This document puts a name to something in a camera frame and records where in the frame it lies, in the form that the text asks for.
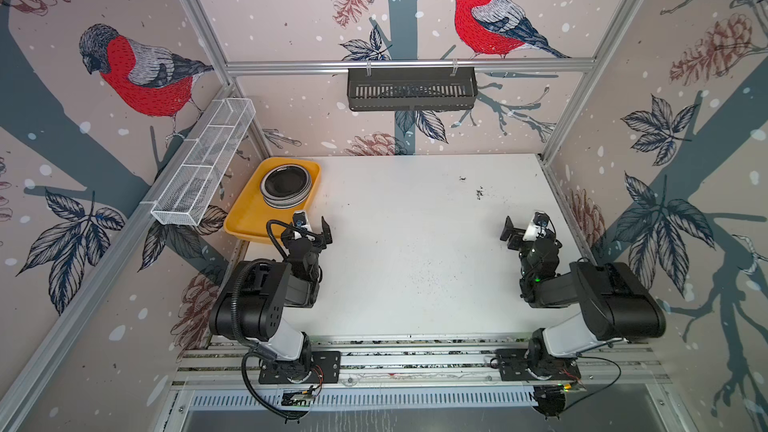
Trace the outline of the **black round plate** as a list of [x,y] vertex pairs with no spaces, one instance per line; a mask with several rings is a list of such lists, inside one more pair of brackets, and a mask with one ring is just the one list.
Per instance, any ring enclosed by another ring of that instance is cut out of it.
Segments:
[[262,194],[274,198],[296,196],[310,185],[310,179],[309,172],[300,165],[278,166],[264,176],[261,184]]

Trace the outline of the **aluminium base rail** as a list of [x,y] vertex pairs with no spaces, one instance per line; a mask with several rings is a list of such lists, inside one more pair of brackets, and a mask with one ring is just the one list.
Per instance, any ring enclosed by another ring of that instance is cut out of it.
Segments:
[[553,415],[571,400],[605,398],[622,385],[654,392],[667,382],[647,345],[587,352],[554,371],[533,375],[527,346],[511,337],[453,340],[320,340],[314,367],[288,379],[257,358],[242,359],[232,341],[184,354],[170,379],[178,414],[257,410],[262,401],[285,411],[534,407]]

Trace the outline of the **orange sunburst plate corner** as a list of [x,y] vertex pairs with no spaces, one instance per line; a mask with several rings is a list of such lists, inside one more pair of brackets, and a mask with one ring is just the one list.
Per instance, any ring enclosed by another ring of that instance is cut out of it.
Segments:
[[270,196],[265,197],[262,194],[262,197],[264,198],[265,203],[267,205],[269,205],[270,207],[272,207],[272,208],[275,208],[275,209],[290,209],[290,208],[293,208],[293,207],[301,204],[302,202],[304,202],[306,200],[306,198],[310,194],[312,185],[313,185],[313,179],[311,177],[310,185],[302,193],[300,193],[299,195],[288,197],[288,198],[274,198],[274,197],[270,197]]

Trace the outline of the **right aluminium frame post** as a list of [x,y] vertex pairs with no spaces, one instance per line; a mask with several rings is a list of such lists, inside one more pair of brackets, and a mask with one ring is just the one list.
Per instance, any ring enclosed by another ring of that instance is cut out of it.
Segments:
[[613,55],[628,31],[644,0],[621,0],[616,9],[606,34],[595,52],[594,64],[579,82],[564,112],[557,123],[543,153],[540,156],[543,166],[550,166],[558,150],[563,146],[567,134],[573,127],[579,113],[586,106],[591,93],[609,65]]

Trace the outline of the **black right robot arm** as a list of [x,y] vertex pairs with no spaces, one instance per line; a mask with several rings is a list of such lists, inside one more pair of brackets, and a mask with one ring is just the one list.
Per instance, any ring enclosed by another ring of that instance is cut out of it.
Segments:
[[666,331],[661,307],[625,263],[597,266],[585,258],[557,271],[562,243],[550,217],[536,212],[525,228],[506,217],[500,240],[520,259],[520,297],[534,309],[579,307],[576,315],[535,330],[521,358],[498,353],[500,368],[519,364],[538,380],[575,378],[576,360],[621,341],[659,338]]

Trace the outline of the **horizontal aluminium frame bar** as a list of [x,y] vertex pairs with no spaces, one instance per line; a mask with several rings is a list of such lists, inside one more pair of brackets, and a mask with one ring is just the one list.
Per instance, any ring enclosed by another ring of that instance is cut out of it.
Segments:
[[233,77],[263,75],[313,75],[346,73],[351,69],[447,68],[471,67],[476,72],[580,72],[596,66],[593,58],[513,58],[513,59],[442,59],[390,61],[282,61],[229,62],[225,71]]

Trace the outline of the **black hanging basket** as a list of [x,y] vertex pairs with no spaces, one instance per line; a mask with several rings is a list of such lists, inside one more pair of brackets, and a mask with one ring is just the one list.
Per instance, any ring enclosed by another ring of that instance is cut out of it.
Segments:
[[347,76],[355,112],[468,110],[477,96],[472,67],[350,69]]

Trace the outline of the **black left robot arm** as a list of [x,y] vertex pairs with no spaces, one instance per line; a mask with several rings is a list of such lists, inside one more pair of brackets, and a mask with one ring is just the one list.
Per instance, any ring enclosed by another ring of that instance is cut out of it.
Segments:
[[291,326],[283,311],[315,305],[323,280],[319,256],[333,242],[331,227],[322,220],[314,232],[306,215],[296,213],[290,223],[268,221],[267,236],[282,259],[240,262],[211,309],[209,330],[261,360],[262,384],[319,383],[322,363],[307,334]]

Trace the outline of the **aluminium frame post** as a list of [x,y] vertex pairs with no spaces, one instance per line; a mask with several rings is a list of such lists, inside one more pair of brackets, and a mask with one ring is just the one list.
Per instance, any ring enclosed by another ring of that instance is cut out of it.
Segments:
[[606,34],[595,52],[594,64],[579,82],[564,112],[557,123],[543,153],[540,156],[543,166],[550,166],[558,150],[563,146],[567,134],[573,127],[579,113],[586,106],[591,93],[609,65],[613,55],[628,31],[644,0],[621,0],[616,9]]
[[235,97],[245,98],[246,94],[237,79],[227,70],[228,62],[222,44],[216,36],[212,20],[206,14],[202,1],[179,0],[179,2],[190,20],[191,27],[202,41],[202,47],[220,83],[228,87]]

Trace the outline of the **yellow plastic bin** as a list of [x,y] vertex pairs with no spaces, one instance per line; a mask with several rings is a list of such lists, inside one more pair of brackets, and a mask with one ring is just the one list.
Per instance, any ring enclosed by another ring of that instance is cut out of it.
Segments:
[[[290,209],[275,209],[265,203],[260,184],[270,170],[286,164],[305,167],[313,179],[313,185],[309,196],[301,204]],[[273,157],[262,161],[232,206],[225,219],[224,230],[238,239],[268,243],[267,222],[269,220],[290,222],[294,212],[309,210],[320,183],[321,171],[319,163],[308,160]]]

